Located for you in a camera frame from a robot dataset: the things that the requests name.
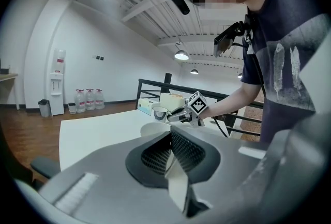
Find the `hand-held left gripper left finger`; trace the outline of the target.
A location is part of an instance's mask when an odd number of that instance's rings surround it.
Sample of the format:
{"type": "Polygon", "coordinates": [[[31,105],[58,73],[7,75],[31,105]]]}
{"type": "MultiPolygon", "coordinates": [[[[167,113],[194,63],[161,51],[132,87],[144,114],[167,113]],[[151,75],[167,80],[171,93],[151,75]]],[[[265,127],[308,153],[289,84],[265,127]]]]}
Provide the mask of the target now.
{"type": "Polygon", "coordinates": [[[141,185],[125,166],[132,149],[159,136],[98,149],[53,177],[40,191],[19,180],[15,183],[50,224],[178,224],[186,218],[168,191],[141,185]]]}

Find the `cream plastic storage basket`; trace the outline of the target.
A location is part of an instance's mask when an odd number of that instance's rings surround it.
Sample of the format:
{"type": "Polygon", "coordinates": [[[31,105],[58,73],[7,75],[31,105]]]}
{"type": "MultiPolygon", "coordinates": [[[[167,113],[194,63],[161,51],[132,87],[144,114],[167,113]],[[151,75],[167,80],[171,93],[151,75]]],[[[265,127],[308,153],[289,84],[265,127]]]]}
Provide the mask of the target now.
{"type": "Polygon", "coordinates": [[[159,104],[161,107],[173,112],[178,108],[184,107],[186,105],[186,99],[182,95],[178,94],[161,93],[159,104]]]}

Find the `person's right forearm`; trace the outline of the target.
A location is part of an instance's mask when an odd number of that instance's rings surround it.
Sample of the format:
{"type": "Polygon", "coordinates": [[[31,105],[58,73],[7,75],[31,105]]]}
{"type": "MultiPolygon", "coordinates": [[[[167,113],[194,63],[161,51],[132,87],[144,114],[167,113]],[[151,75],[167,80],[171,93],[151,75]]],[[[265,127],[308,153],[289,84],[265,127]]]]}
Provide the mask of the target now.
{"type": "Polygon", "coordinates": [[[240,110],[254,102],[260,90],[260,85],[242,83],[239,89],[225,99],[210,104],[202,114],[200,114],[200,119],[204,120],[205,118],[216,117],[240,110]]]}

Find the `black metal railing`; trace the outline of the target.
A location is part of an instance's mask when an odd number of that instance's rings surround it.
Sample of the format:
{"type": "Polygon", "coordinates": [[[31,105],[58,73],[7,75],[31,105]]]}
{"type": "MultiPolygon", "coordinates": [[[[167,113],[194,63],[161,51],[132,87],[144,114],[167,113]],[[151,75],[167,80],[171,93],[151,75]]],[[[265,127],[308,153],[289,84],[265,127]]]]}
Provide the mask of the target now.
{"type": "MultiPolygon", "coordinates": [[[[178,85],[173,85],[169,83],[161,83],[161,82],[156,82],[156,81],[151,81],[151,80],[144,80],[144,79],[139,79],[139,85],[138,85],[138,91],[137,91],[137,101],[136,101],[136,108],[138,106],[138,100],[141,98],[140,95],[141,93],[148,94],[149,97],[148,99],[151,98],[158,98],[160,99],[160,94],[156,95],[154,94],[154,90],[142,90],[142,85],[147,84],[155,87],[160,87],[161,90],[159,91],[161,93],[171,93],[171,94],[178,94],[182,95],[186,100],[194,94],[196,91],[199,91],[203,97],[206,98],[213,98],[217,100],[221,100],[226,98],[227,96],[224,94],[220,93],[215,93],[215,92],[210,92],[206,90],[201,90],[201,89],[196,89],[196,88],[189,88],[189,87],[184,87],[184,86],[178,86],[178,85]]],[[[188,124],[190,127],[192,127],[188,122],[180,122],[183,124],[188,124]]],[[[204,122],[204,127],[207,127],[209,123],[204,122]]]]}

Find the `grey trash bin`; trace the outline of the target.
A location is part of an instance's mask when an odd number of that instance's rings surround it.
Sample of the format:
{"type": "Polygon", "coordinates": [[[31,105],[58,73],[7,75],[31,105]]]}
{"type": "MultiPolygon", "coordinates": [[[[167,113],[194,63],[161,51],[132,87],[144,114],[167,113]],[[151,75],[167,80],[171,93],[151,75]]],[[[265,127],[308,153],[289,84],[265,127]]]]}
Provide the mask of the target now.
{"type": "Polygon", "coordinates": [[[40,100],[38,105],[42,117],[49,117],[51,115],[50,102],[47,99],[40,100]]]}

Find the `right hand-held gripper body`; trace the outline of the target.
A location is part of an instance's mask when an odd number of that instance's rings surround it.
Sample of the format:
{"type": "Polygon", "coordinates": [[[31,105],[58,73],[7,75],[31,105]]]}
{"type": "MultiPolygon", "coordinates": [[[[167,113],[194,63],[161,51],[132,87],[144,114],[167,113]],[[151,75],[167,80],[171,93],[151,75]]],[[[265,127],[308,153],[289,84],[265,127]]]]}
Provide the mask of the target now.
{"type": "Polygon", "coordinates": [[[187,100],[180,117],[181,122],[188,122],[193,128],[204,127],[200,114],[207,109],[207,102],[203,95],[196,91],[187,100]]]}

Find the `white cup with black rim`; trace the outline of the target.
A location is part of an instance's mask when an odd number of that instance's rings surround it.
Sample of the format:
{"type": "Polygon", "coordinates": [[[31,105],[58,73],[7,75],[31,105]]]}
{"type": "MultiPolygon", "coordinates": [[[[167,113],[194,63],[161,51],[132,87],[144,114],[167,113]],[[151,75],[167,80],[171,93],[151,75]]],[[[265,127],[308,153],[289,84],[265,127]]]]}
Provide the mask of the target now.
{"type": "Polygon", "coordinates": [[[168,116],[171,116],[172,114],[167,108],[156,106],[152,107],[152,120],[154,122],[161,122],[165,123],[168,120],[168,116]]]}

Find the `pale tissue box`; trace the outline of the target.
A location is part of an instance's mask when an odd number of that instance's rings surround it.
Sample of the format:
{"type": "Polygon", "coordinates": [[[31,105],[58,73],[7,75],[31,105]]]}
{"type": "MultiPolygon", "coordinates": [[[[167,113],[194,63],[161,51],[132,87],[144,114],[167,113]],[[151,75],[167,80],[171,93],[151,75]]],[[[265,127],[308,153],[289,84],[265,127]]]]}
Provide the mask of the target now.
{"type": "Polygon", "coordinates": [[[160,103],[157,101],[148,98],[140,98],[138,100],[137,109],[151,116],[151,114],[153,113],[153,107],[158,107],[158,106],[160,106],[160,103]]]}

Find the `wooden side counter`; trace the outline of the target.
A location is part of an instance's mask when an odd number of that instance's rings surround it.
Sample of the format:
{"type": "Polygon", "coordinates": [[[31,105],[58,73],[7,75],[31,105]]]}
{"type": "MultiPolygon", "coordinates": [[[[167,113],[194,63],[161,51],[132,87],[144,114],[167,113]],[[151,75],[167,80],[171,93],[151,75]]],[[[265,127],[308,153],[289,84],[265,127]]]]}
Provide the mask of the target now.
{"type": "Polygon", "coordinates": [[[18,90],[16,85],[16,78],[18,77],[17,73],[9,73],[9,74],[0,74],[0,82],[13,80],[13,90],[14,90],[14,100],[16,104],[16,109],[20,110],[20,105],[18,101],[18,90]]]}

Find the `black chest monitor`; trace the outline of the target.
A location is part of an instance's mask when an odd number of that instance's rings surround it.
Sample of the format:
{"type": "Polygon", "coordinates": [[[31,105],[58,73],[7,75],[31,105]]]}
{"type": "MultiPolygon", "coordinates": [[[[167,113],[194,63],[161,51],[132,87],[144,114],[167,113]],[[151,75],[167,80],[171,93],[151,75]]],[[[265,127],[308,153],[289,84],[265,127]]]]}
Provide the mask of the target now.
{"type": "Polygon", "coordinates": [[[243,22],[235,22],[214,39],[214,57],[220,57],[233,44],[237,36],[243,36],[245,32],[243,22]]]}

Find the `dark feather print t-shirt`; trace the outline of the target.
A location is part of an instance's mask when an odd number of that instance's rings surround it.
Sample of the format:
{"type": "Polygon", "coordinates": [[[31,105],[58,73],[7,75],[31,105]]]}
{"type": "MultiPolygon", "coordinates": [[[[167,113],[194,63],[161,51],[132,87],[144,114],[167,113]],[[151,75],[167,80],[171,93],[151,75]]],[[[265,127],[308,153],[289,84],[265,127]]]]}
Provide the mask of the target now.
{"type": "Polygon", "coordinates": [[[242,82],[265,88],[260,140],[270,143],[315,111],[299,73],[331,29],[331,18],[318,0],[265,0],[253,15],[257,59],[243,53],[242,82]]]}

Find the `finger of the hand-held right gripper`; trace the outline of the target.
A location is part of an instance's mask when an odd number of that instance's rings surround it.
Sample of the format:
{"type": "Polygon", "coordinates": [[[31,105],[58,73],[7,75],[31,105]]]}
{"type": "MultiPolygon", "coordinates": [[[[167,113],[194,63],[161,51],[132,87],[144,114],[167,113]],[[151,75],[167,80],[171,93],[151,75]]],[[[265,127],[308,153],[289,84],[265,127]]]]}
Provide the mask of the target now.
{"type": "Polygon", "coordinates": [[[168,121],[169,122],[184,122],[184,120],[186,120],[187,117],[185,115],[168,115],[168,121]]]}
{"type": "Polygon", "coordinates": [[[187,114],[187,107],[183,106],[183,107],[178,107],[177,109],[172,111],[169,115],[173,116],[173,115],[186,115],[186,114],[187,114]]]}

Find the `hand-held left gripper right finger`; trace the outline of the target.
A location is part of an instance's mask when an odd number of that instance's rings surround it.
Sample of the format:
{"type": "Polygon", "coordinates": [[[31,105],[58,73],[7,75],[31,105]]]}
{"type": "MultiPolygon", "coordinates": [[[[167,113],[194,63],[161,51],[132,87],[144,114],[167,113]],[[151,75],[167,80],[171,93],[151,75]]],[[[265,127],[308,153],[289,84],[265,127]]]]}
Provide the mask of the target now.
{"type": "Polygon", "coordinates": [[[266,150],[265,143],[172,126],[172,201],[186,218],[213,208],[244,182],[266,150]]]}

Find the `white water dispenser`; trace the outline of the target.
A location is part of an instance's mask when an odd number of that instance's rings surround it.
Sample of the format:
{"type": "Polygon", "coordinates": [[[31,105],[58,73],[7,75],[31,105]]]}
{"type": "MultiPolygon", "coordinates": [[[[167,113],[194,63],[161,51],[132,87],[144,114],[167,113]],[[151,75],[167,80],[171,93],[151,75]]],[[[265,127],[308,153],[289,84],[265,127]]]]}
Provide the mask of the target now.
{"type": "Polygon", "coordinates": [[[63,82],[66,51],[54,50],[50,72],[50,108],[52,116],[64,114],[63,82]]]}

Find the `black chest mount rig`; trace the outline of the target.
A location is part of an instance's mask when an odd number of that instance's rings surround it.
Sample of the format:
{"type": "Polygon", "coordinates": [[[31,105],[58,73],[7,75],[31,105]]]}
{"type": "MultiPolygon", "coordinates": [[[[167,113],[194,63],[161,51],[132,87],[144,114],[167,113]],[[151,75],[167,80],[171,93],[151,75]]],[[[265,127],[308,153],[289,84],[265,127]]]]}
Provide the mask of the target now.
{"type": "Polygon", "coordinates": [[[253,31],[257,26],[257,19],[252,14],[246,14],[244,22],[236,22],[235,36],[243,36],[247,44],[252,44],[253,31]]]}

